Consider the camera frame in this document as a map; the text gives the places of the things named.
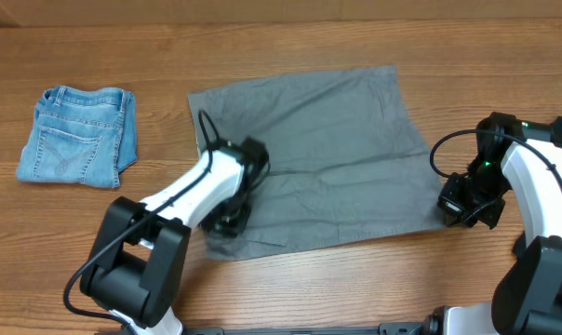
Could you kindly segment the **grey shorts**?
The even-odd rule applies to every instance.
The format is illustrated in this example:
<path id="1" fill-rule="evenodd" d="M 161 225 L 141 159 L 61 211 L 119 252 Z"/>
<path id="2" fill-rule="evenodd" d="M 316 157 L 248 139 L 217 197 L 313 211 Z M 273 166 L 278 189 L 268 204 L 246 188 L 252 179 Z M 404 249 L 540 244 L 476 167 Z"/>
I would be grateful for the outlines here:
<path id="1" fill-rule="evenodd" d="M 210 258 L 243 261 L 440 229 L 441 184 L 393 66 L 284 74 L 192 93 L 221 136 L 264 143 L 269 174 L 245 231 L 209 234 Z"/>

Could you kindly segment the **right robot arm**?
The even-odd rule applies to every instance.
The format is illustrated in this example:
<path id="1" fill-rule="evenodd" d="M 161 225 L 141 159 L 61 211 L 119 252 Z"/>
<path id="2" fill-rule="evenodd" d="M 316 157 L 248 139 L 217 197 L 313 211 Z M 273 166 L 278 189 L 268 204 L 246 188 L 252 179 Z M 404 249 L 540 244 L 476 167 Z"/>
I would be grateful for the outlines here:
<path id="1" fill-rule="evenodd" d="M 516 261 L 491 301 L 440 307 L 418 334 L 562 334 L 562 117 L 550 125 L 492 113 L 481 120 L 477 155 L 451 173 L 437 205 L 448 226 L 494 228 L 507 192 L 519 206 L 524 232 Z"/>

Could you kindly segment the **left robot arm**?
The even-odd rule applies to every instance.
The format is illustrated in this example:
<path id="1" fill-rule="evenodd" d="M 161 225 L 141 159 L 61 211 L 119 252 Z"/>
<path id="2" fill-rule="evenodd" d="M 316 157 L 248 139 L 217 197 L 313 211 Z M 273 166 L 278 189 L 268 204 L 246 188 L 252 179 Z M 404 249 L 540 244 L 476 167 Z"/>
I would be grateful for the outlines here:
<path id="1" fill-rule="evenodd" d="M 240 235 L 250 215 L 250 193 L 268 166 L 259 141 L 216 141 L 163 191 L 140 202 L 114 200 L 77 275 L 81 292 L 121 323 L 124 334 L 182 334 L 172 303 L 193 228 Z"/>

